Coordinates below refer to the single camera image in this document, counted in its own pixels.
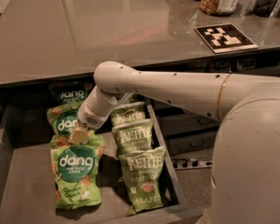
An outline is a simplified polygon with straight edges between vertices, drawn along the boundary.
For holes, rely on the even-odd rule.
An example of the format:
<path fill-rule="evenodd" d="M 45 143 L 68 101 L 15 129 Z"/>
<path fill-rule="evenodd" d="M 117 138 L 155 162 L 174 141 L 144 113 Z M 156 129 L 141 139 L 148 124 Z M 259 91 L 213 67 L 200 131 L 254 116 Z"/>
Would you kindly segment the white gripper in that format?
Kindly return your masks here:
<path fill-rule="evenodd" d="M 82 141 L 86 140 L 89 136 L 89 132 L 85 128 L 88 128 L 90 130 L 98 130 L 104 125 L 106 120 L 106 116 L 101 117 L 94 114 L 87 107 L 87 104 L 83 103 L 77 112 L 77 123 L 80 126 L 77 126 L 71 132 L 69 142 L 75 145 L 81 143 Z"/>

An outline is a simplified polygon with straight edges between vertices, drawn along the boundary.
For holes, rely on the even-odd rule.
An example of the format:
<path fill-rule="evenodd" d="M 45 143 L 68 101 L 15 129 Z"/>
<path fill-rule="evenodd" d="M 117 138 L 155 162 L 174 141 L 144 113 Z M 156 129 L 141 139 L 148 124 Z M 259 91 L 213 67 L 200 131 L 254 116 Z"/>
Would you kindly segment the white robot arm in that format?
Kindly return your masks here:
<path fill-rule="evenodd" d="M 99 64 L 77 113 L 99 129 L 131 93 L 219 121 L 212 224 L 280 224 L 280 77 L 138 71 Z"/>

